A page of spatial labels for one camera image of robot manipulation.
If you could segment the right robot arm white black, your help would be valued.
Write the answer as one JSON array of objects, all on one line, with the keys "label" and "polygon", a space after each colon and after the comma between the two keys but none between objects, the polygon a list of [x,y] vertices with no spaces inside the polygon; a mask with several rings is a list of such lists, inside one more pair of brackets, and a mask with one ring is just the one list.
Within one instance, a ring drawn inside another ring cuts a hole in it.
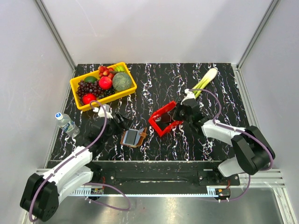
[{"label": "right robot arm white black", "polygon": [[235,174],[254,175],[273,167],[275,153],[256,126],[238,128],[202,115],[195,99],[179,102],[173,114],[175,121],[187,122],[191,130],[207,138],[231,145],[235,156],[224,160],[213,172],[213,181],[222,185]]}]

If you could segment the light blue credit card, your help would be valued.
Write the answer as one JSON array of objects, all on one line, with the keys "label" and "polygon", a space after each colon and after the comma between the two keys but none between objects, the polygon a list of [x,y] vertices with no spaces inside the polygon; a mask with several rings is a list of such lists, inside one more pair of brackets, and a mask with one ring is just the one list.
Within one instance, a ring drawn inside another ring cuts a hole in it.
[{"label": "light blue credit card", "polygon": [[127,145],[135,145],[135,140],[137,136],[137,131],[133,129],[129,129],[126,132],[126,137],[124,138],[124,143]]}]

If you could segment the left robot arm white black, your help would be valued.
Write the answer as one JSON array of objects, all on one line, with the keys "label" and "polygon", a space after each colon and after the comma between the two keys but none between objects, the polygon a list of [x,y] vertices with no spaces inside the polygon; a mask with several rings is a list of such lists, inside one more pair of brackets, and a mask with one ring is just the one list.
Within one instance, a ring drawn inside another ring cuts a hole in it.
[{"label": "left robot arm white black", "polygon": [[88,182],[100,182],[101,166],[93,160],[110,137],[127,131],[131,125],[131,119],[117,112],[110,118],[100,118],[89,132],[78,134],[76,149],[66,159],[42,175],[33,173],[28,178],[20,207],[41,221],[48,221],[73,191]]}]

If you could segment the red plastic card box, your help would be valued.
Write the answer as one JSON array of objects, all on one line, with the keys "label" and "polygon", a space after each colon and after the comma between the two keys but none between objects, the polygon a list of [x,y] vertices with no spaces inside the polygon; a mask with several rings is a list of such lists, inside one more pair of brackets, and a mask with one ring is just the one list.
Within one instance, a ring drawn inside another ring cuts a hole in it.
[{"label": "red plastic card box", "polygon": [[183,123],[182,121],[177,121],[172,118],[172,112],[174,112],[176,105],[177,103],[175,101],[171,101],[155,111],[149,118],[149,124],[160,137],[169,133],[173,128]]}]

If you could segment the brown leather card holder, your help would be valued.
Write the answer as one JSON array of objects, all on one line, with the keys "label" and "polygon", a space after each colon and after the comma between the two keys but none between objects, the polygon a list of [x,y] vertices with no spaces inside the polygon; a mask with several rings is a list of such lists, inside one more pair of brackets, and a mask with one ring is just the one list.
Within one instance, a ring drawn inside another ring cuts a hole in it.
[{"label": "brown leather card holder", "polygon": [[127,131],[124,131],[121,137],[121,145],[133,148],[141,146],[147,136],[146,132],[146,127],[140,130],[128,129]]}]

